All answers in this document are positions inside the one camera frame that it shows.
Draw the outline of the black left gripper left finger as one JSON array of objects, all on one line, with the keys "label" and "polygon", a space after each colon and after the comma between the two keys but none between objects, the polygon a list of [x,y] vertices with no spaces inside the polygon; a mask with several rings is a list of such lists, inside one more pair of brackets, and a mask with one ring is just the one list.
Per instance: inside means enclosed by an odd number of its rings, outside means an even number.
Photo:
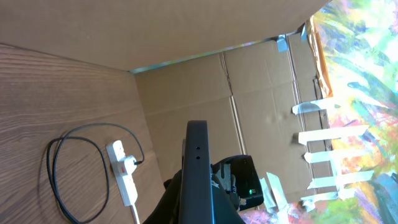
[{"label": "black left gripper left finger", "polygon": [[164,182],[165,192],[144,224],[178,224],[182,170]]}]

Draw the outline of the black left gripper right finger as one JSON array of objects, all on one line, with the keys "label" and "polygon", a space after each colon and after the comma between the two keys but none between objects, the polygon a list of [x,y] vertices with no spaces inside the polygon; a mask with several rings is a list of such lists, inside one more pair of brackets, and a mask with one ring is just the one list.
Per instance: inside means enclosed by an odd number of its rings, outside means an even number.
[{"label": "black left gripper right finger", "polygon": [[216,224],[244,224],[225,192],[220,180],[212,174],[213,210]]}]

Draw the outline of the Samsung Galaxy smartphone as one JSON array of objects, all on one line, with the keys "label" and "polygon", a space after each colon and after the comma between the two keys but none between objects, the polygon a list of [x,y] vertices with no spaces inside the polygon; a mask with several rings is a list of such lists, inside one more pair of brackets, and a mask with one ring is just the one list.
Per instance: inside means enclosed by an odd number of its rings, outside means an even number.
[{"label": "Samsung Galaxy smartphone", "polygon": [[214,222],[208,125],[204,120],[187,123],[178,222]]}]

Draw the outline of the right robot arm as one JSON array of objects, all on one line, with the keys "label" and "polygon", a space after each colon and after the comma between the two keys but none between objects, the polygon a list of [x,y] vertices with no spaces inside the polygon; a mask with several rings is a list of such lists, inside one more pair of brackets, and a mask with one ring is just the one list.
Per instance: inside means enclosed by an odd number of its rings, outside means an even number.
[{"label": "right robot arm", "polygon": [[211,169],[236,210],[247,210],[264,202],[261,183],[251,156],[227,157],[212,164]]}]

